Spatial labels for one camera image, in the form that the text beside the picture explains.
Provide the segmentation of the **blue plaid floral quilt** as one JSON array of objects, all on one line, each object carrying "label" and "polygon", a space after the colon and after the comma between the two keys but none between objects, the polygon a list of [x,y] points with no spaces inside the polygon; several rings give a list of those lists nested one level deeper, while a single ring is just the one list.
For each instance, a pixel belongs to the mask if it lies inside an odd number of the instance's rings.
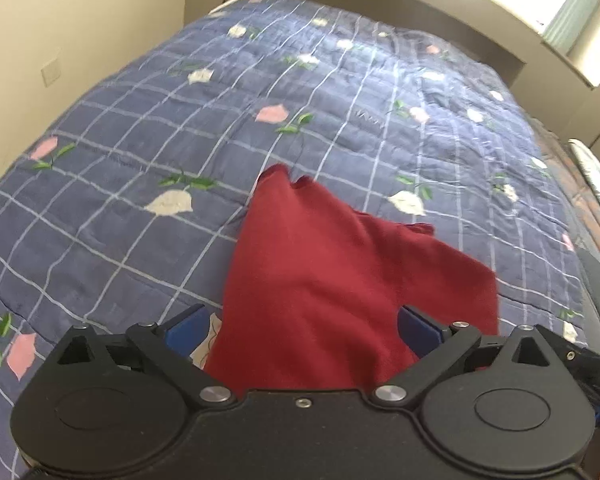
[{"label": "blue plaid floral quilt", "polygon": [[[490,266],[503,333],[587,344],[567,207],[498,73],[438,36],[306,0],[240,0],[88,90],[42,162],[0,179],[0,355],[41,364],[68,328],[119,333],[219,307],[258,175],[274,164]],[[26,385],[0,364],[0,479]]]}]

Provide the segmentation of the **red knit sweater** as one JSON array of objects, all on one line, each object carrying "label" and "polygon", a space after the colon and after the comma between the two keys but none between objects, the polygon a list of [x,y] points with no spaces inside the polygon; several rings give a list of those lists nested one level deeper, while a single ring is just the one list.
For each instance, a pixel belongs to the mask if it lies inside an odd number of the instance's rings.
[{"label": "red knit sweater", "polygon": [[401,308],[498,331],[494,273],[427,223],[357,211],[308,177],[260,175],[206,372],[250,389],[370,390],[411,366]]}]

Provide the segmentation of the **dark quilted bedspread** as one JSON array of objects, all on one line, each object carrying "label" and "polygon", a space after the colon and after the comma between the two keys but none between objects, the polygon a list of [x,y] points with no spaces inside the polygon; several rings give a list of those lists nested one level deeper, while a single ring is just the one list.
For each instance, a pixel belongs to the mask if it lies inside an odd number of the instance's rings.
[{"label": "dark quilted bedspread", "polygon": [[568,234],[581,274],[584,333],[588,348],[600,354],[600,203],[570,149],[542,122],[531,118],[529,124],[565,207]]}]

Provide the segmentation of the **striped window curtain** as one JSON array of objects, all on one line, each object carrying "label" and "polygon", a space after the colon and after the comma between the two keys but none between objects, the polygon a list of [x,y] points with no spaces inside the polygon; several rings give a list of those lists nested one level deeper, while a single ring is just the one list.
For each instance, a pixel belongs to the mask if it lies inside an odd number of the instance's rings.
[{"label": "striped window curtain", "polygon": [[565,0],[543,32],[543,41],[560,55],[567,55],[599,5],[600,0]]}]

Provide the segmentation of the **white wall outlet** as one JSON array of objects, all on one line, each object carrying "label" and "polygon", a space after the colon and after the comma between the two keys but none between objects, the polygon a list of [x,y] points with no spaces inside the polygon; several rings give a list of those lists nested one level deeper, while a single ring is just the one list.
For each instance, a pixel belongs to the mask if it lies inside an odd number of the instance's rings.
[{"label": "white wall outlet", "polygon": [[41,76],[46,88],[50,87],[55,81],[58,81],[61,76],[61,66],[58,58],[54,58],[41,68]]}]

